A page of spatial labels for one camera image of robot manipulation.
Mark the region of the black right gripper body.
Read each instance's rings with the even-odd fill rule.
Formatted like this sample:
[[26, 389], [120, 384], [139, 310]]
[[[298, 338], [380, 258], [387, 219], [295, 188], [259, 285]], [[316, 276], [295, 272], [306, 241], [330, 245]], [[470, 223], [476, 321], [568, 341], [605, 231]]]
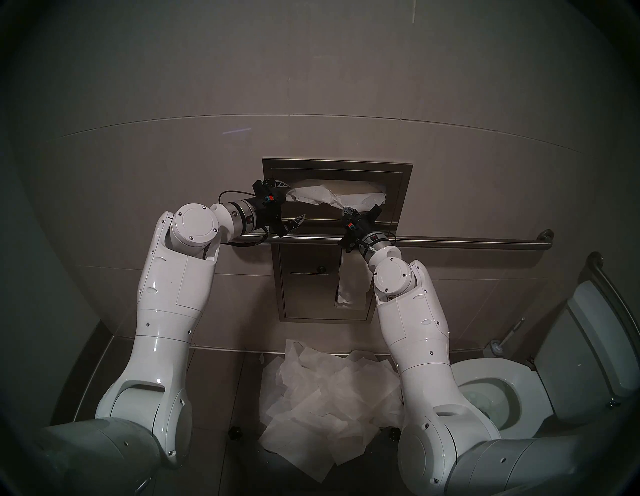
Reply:
[[375, 219], [341, 219], [344, 235], [339, 241], [339, 246], [345, 251], [355, 248], [368, 250], [378, 244], [378, 230]]

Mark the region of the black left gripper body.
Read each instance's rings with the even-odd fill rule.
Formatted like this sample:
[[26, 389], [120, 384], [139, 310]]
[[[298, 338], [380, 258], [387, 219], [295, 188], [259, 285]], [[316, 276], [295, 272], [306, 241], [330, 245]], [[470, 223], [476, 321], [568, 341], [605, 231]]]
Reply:
[[255, 191], [253, 197], [253, 231], [265, 230], [277, 236], [286, 236], [281, 206], [286, 202], [287, 191]]

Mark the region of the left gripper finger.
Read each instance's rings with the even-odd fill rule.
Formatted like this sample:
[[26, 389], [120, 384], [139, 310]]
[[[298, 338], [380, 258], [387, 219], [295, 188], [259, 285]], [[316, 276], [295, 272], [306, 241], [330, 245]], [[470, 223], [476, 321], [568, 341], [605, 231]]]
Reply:
[[256, 180], [252, 188], [256, 195], [286, 195], [292, 190], [289, 184], [274, 178]]
[[290, 233], [300, 228], [305, 221], [306, 214], [291, 219], [277, 219], [275, 222], [275, 234], [279, 238], [288, 236]]

